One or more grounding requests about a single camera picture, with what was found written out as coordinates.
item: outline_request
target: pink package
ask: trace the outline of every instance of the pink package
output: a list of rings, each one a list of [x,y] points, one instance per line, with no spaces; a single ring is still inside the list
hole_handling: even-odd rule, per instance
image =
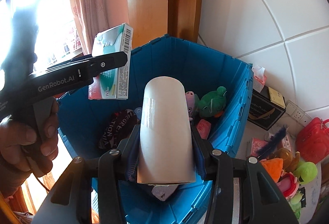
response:
[[[249,141],[248,148],[247,148],[247,157],[249,156],[255,156],[257,157],[257,151],[262,148],[264,145],[266,145],[268,142],[265,140],[260,140],[257,138],[252,138]]]
[[[208,138],[210,128],[211,128],[211,124],[204,119],[201,119],[199,123],[196,125],[196,129],[198,130],[200,137],[205,140]]]

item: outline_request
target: dark blue fluffy pen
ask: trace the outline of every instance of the dark blue fluffy pen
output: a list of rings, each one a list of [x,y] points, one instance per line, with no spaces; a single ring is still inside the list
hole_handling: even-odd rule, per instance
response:
[[[277,133],[275,133],[273,139],[264,145],[262,148],[257,150],[257,156],[259,160],[262,160],[270,155],[272,153],[276,146],[279,144],[279,142],[285,137],[287,128],[283,126]]]

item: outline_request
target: white paper roll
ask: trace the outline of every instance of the white paper roll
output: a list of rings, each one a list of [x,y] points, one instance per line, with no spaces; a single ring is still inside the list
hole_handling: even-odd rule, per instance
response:
[[[185,91],[174,78],[154,78],[145,87],[137,182],[195,182]]]

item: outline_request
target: metal screw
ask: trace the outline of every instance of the metal screw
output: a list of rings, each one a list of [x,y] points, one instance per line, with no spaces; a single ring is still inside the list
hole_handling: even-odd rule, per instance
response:
[[[83,158],[81,156],[77,156],[77,157],[73,158],[73,162],[75,164],[78,164],[78,163],[81,163],[82,162],[82,159]]]
[[[119,149],[112,149],[110,151],[110,155],[118,155],[120,153],[120,150]]]
[[[221,154],[222,154],[222,151],[221,150],[219,150],[219,149],[213,149],[213,155],[218,156],[218,155],[221,155]]]
[[[258,161],[257,161],[257,158],[256,157],[249,157],[249,163],[252,163],[252,164],[256,164]]]

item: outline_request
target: orange plush toy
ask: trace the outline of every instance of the orange plush toy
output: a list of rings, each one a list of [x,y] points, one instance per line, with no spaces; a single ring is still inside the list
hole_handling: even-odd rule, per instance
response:
[[[273,158],[270,160],[263,159],[260,161],[260,163],[263,165],[263,167],[271,176],[271,178],[274,180],[274,182],[278,182],[283,172],[282,169],[283,159],[282,158]]]

